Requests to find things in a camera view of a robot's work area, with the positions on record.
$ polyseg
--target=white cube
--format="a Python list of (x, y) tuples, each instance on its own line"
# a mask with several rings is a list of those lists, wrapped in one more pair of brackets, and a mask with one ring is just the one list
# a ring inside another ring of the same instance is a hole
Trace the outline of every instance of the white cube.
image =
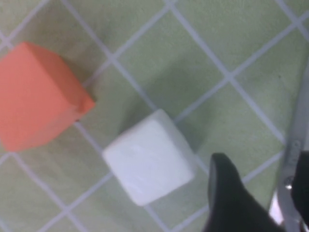
[(125, 131), (102, 155), (132, 201), (140, 206), (195, 176), (194, 154), (163, 110)]

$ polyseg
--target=silver metal bar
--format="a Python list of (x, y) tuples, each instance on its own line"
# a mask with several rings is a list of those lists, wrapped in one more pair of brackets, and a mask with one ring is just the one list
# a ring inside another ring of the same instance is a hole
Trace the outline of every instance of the silver metal bar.
[(287, 232), (300, 232), (301, 216), (294, 207), (291, 197), (292, 181), (296, 171), (300, 152), (304, 150), (309, 134), (309, 64), (305, 70), (289, 138), (286, 144), (279, 182), (277, 187), (278, 202), (283, 223)]

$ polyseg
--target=cube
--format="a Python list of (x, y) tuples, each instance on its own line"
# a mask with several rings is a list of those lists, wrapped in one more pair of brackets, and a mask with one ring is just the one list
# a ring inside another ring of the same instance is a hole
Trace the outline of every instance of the cube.
[(7, 151), (49, 142), (93, 107), (51, 51), (21, 43), (0, 61), (0, 140)]
[(163, 110), (121, 134), (102, 155), (139, 206), (188, 183), (196, 172), (189, 144)]

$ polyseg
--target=cube face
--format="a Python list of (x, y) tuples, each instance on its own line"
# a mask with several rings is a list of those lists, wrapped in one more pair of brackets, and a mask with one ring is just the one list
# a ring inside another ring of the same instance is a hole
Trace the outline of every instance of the cube face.
[(0, 61), (0, 139), (6, 150), (55, 138), (91, 108), (88, 100), (66, 64), (48, 50), (22, 43)]
[(195, 176), (193, 152), (162, 110), (123, 133), (103, 158), (137, 205), (165, 196)]

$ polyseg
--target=green cutting mat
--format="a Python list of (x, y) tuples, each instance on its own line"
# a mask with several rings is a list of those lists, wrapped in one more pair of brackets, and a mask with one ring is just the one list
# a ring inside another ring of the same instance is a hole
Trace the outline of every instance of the green cutting mat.
[[(51, 49), (97, 101), (46, 146), (0, 149), (0, 230), (200, 232), (212, 152), (225, 152), (268, 207), (308, 29), (308, 0), (0, 0), (0, 56), (24, 40)], [(142, 208), (100, 150), (157, 108), (199, 171)]]

